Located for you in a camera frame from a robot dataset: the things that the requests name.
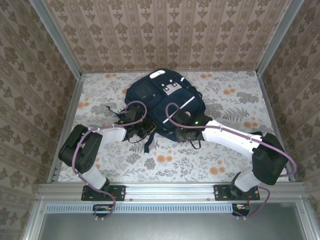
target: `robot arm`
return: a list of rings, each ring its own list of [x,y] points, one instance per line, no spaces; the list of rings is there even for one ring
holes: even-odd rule
[[[265,142],[283,151],[278,139],[270,133],[267,133],[265,136],[244,133],[224,126],[215,120],[209,121],[206,126],[216,126],[220,129],[229,129],[233,132],[246,135],[250,137],[250,139]],[[232,181],[234,186],[232,185],[231,187],[236,187],[242,192],[247,192],[261,183],[274,185],[288,160],[281,154],[257,142],[246,140],[243,137],[220,129],[205,128],[205,130],[202,131],[203,139],[205,141],[224,145],[252,160],[252,169],[240,172]]]
[[[261,183],[267,185],[274,185],[276,183],[287,163],[287,159],[281,154],[264,147],[259,143],[246,140],[227,131],[222,131],[221,128],[247,135],[250,139],[259,140],[283,150],[274,135],[267,133],[265,136],[261,136],[258,134],[244,133],[226,127],[219,122],[212,120],[210,117],[201,116],[200,119],[202,119],[201,123],[203,125],[216,126],[218,129],[177,129],[177,138],[179,142],[191,141],[195,138],[198,140],[214,142],[243,154],[249,158],[249,161],[252,160],[252,169],[238,173],[230,184],[231,194],[235,199],[237,196],[240,196]],[[83,125],[75,126],[61,148],[59,159],[65,162],[67,166],[72,166],[72,158],[77,144],[87,131],[88,128]],[[132,134],[130,128],[125,129],[120,125],[112,125],[107,129],[98,129],[95,132],[91,132],[81,145],[76,157],[75,168],[82,174],[85,180],[96,189],[108,191],[110,184],[109,180],[100,173],[94,164],[99,146],[101,144],[105,145],[111,142],[127,140],[127,135],[130,134]]]

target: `metal bar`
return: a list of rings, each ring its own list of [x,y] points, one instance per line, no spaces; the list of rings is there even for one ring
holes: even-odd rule
[[[75,87],[73,90],[70,105],[69,105],[68,111],[66,113],[65,121],[64,121],[63,128],[61,131],[60,139],[59,139],[59,142],[58,142],[58,145],[56,147],[56,151],[55,151],[55,154],[53,157],[53,162],[52,162],[52,166],[51,166],[51,169],[49,172],[47,183],[51,183],[53,181],[55,175],[56,175],[56,177],[58,177],[58,175],[59,175],[57,173],[55,174],[56,167],[58,167],[60,164],[60,160],[58,158],[59,150],[62,147],[62,144],[68,138],[68,135],[71,131],[83,86],[84,86],[84,79],[83,78],[81,78],[81,80],[79,80],[75,83]]]
[[[23,240],[37,240],[45,217],[46,202],[39,202],[33,205],[31,216],[23,236]]]
[[[296,208],[302,223],[302,227],[307,240],[319,240],[319,227],[317,225],[314,213],[308,202],[301,201],[296,203]]]
[[[112,71],[95,71],[93,74],[123,74],[123,73],[146,73],[150,74],[155,70],[130,70],[130,71],[123,71],[123,70],[112,70]],[[238,73],[239,70],[237,69],[175,69],[178,73],[199,73],[199,72],[231,72],[231,73]],[[255,72],[256,70],[254,68],[243,68],[241,69],[242,72]],[[91,72],[83,72],[82,74],[91,74]]]
[[[284,38],[288,28],[290,27],[292,21],[297,15],[304,0],[292,0],[289,2],[278,26],[276,27],[273,36],[271,37],[268,46],[266,47],[260,61],[256,67],[256,72],[258,74],[263,74],[266,70],[271,58],[275,54],[279,44]]]
[[[262,79],[261,74],[258,73],[257,77],[258,77],[258,82],[259,82],[260,89],[261,89],[261,92],[262,92],[262,96],[263,96],[263,99],[264,99],[264,103],[265,103],[265,106],[266,106],[266,109],[268,111],[268,114],[269,114],[269,117],[270,117],[270,121],[271,121],[271,124],[272,124],[272,127],[273,127],[274,135],[278,138],[278,140],[279,140],[281,146],[283,147],[283,149],[286,150],[285,145],[284,145],[284,141],[282,140],[282,137],[281,137],[281,134],[280,134],[280,130],[279,130],[279,127],[278,127],[278,124],[277,124],[277,120],[276,120],[274,111],[272,110],[272,106],[271,106],[271,103],[270,103],[270,100],[269,100],[269,97],[268,97],[268,94],[267,94],[267,90],[266,90],[264,81]],[[291,167],[289,162],[287,162],[285,167],[286,167],[286,169],[287,169],[287,171],[289,173],[292,172],[292,167]],[[294,175],[291,175],[289,177],[289,179],[292,182],[296,181]]]
[[[50,15],[43,0],[30,0],[36,13],[39,15],[43,25],[53,39],[55,45],[59,49],[61,55],[63,56],[66,64],[73,73],[75,79],[78,81],[81,78],[81,68],[79,67],[77,61],[75,60],[70,48],[65,42],[64,38],[60,34],[53,18]]]
[[[48,203],[46,214],[93,214],[93,203]],[[163,204],[163,203],[135,203],[122,202],[117,204],[114,214],[212,214],[232,213],[231,203],[201,203],[201,204]]]
[[[125,202],[127,203],[242,203],[243,201],[215,201],[214,185],[226,184],[225,182],[208,183],[113,183],[126,186]],[[84,203],[81,194],[84,184],[52,183],[41,184],[38,189],[37,201],[47,203]],[[266,186],[271,191],[271,203],[296,203],[301,199],[307,200],[301,182],[279,182],[274,186]],[[260,192],[263,202],[267,193]],[[91,203],[109,203],[92,201]]]

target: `floral tablecloth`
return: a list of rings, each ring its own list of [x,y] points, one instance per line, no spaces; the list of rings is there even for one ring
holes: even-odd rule
[[[127,88],[147,74],[88,74],[73,126],[99,127],[116,122],[115,115],[105,106],[122,110]],[[207,116],[243,132],[273,133],[254,71],[180,74],[203,94]],[[238,172],[252,168],[250,159],[217,143],[202,142],[202,148],[195,150],[190,143],[173,142],[156,134],[150,153],[144,153],[146,141],[101,145],[95,164],[111,182],[229,182]],[[63,164],[58,181],[79,179],[71,167]]]

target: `black mounting plate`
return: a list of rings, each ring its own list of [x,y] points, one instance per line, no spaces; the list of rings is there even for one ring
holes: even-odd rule
[[[125,185],[110,185],[109,191],[116,201],[124,201],[126,196]],[[85,185],[82,189],[82,201],[112,201],[111,197],[105,196],[103,193],[94,191],[91,187]]]
[[[249,191],[244,192],[240,197],[235,198],[231,195],[229,184],[218,184],[213,186],[214,199],[216,201],[247,201],[248,196],[250,201],[260,200],[258,187],[254,186]]]

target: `patterned wallpaper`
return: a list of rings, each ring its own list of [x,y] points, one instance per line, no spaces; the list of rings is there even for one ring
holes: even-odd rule
[[[305,0],[263,73],[286,150],[320,220],[320,1]]]
[[[255,69],[289,0],[45,0],[83,72]]]
[[[0,1],[0,239],[18,239],[47,181],[75,79],[27,0]]]

